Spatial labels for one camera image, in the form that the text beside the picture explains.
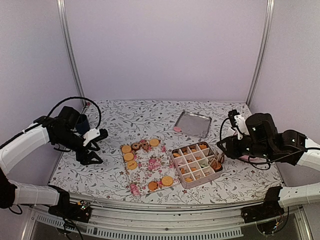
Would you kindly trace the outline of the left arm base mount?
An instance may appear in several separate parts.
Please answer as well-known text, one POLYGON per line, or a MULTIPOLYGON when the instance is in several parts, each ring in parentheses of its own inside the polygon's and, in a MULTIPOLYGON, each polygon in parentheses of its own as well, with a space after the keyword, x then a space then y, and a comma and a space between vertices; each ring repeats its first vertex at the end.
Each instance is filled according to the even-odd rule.
POLYGON ((49 207, 48 213, 66 220, 88 223, 91 218, 92 208, 84 201, 72 203, 68 199, 60 199, 57 205, 49 207))

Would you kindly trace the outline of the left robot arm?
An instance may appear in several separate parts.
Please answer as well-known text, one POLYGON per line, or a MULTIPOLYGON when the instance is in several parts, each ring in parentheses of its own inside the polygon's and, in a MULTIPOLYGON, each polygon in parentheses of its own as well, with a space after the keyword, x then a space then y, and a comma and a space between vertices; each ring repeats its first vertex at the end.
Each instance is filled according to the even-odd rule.
POLYGON ((64 146, 74 151, 76 160, 84 165, 100 164, 97 155, 97 138, 105 133, 98 127, 83 133, 73 132, 81 114, 64 106, 56 117, 41 116, 28 128, 0 146, 0 207, 9 209, 16 205, 47 205, 48 212, 63 218, 79 220, 90 215, 82 203, 72 203, 70 194, 62 188, 37 186, 8 180, 7 175, 25 157, 46 144, 64 146))

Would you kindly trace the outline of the metal serving tongs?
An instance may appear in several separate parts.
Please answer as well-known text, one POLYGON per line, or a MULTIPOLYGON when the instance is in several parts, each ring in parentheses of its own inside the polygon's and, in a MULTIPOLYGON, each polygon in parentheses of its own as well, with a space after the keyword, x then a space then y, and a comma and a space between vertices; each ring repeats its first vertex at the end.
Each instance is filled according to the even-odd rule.
POLYGON ((209 165, 215 172, 218 172, 223 169, 224 161, 225 154, 223 152, 215 151, 213 154, 213 158, 209 162, 209 165))

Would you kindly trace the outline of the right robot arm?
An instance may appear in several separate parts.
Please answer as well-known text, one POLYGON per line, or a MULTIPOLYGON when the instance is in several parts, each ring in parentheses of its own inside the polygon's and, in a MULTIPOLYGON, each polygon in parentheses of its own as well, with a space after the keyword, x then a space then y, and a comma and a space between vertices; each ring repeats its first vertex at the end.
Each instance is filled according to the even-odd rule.
MULTIPOLYGON (((303 133, 289 129, 279 133, 269 113, 254 113, 244 118, 237 110, 228 113, 233 133, 217 142, 230 159, 251 164, 251 158, 264 159, 263 164, 287 163, 292 166, 320 169, 320 146, 303 133)), ((245 223, 284 214, 285 208, 320 201, 320 185, 270 187, 263 203, 241 209, 245 223)))

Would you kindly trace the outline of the metal tin lid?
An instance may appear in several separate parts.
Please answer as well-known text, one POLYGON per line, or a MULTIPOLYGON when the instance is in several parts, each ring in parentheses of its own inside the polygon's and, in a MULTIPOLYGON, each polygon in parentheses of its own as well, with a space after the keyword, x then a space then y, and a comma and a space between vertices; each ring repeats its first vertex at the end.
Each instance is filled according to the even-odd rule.
POLYGON ((177 119, 174 127, 193 137, 206 138, 209 134, 212 118, 199 113, 183 111, 177 119))

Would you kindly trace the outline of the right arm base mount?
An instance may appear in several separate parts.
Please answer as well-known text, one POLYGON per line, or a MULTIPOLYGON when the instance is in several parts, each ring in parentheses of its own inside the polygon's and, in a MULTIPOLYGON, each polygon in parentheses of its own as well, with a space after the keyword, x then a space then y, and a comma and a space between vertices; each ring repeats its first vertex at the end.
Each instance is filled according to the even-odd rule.
POLYGON ((266 236, 277 232, 284 214, 285 210, 275 201, 243 207, 240 210, 244 222, 246 224, 256 223, 257 230, 266 236))

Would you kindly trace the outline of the floral cookie tray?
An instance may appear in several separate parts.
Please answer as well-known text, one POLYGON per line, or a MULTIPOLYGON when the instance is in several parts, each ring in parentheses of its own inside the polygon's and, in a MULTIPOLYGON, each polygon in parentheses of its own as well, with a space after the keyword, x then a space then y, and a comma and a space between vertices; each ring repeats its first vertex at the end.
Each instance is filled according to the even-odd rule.
POLYGON ((128 179, 128 188, 134 197, 145 196, 181 183, 166 144, 159 137, 125 143, 121 145, 120 152, 128 179), (150 146, 151 139, 159 139, 159 145, 150 146), (132 150, 133 143, 140 143, 141 148, 137 151, 132 150), (137 162, 137 168, 129 170, 127 162, 132 160, 137 162))

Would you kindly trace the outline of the metal divided cookie tin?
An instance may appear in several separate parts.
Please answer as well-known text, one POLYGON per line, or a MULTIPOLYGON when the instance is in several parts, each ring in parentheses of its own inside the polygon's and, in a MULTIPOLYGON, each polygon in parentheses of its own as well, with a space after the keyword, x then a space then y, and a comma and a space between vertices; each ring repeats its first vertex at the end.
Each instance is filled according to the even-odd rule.
POLYGON ((198 187, 221 176, 224 171, 223 164, 223 169, 218 172, 210 166, 210 160, 216 151, 222 153, 217 148, 210 147, 205 141, 172 150, 171 159, 184 189, 198 187), (202 163, 206 163, 207 167, 201 167, 202 163))

